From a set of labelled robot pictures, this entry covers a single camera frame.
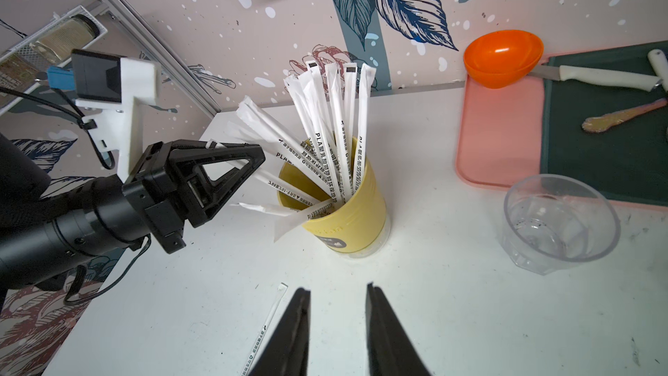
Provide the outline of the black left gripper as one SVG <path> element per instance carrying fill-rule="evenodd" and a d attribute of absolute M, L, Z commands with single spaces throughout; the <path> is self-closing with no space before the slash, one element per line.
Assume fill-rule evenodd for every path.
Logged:
<path fill-rule="evenodd" d="M 168 254 L 186 247 L 184 225 L 199 227 L 265 161 L 258 144 L 177 140 L 150 144 L 123 185 L 123 195 Z"/>

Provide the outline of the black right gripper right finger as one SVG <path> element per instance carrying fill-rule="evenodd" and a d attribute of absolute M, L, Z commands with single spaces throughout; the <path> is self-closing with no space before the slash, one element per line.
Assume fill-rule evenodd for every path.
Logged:
<path fill-rule="evenodd" d="M 366 336 L 370 375 L 430 375 L 380 287 L 367 285 Z"/>

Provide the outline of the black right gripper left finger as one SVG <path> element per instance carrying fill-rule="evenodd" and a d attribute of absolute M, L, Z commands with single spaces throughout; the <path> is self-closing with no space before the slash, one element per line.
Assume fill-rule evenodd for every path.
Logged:
<path fill-rule="evenodd" d="M 293 294 L 250 376 L 306 376 L 311 324 L 311 292 L 299 288 Z"/>

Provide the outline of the straw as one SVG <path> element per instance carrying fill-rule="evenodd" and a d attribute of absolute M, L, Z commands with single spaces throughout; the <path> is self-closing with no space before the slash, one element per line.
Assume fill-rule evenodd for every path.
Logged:
<path fill-rule="evenodd" d="M 257 334 L 257 337 L 254 339 L 252 349 L 250 350 L 250 353 L 247 355 L 247 359 L 245 360 L 245 365 L 242 369 L 242 372 L 240 373 L 241 376 L 248 376 L 252 370 L 253 364 L 255 359 L 257 358 L 257 355 L 260 352 L 260 348 L 262 346 L 262 343 L 264 341 L 264 338 L 266 334 L 268 333 L 269 327 L 271 325 L 271 322 L 278 311 L 278 307 L 285 296 L 286 292 L 288 289 L 288 285 L 285 283 L 280 283 L 278 285 L 277 293 L 274 298 L 273 303 L 271 304 L 271 308 L 269 313 L 267 314 L 264 323 L 262 327 L 260 327 L 259 333 Z"/>

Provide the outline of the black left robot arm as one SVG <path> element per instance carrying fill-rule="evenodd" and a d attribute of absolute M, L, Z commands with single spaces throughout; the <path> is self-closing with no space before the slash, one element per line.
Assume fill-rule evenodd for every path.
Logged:
<path fill-rule="evenodd" d="M 85 263 L 116 248 L 141 253 L 156 240 L 167 253 L 184 248 L 184 226 L 199 227 L 261 167 L 258 144 L 157 142 L 128 179 L 108 176 L 45 198 L 50 176 L 1 139 L 1 292 L 57 291 L 78 275 L 65 302 L 76 304 Z"/>

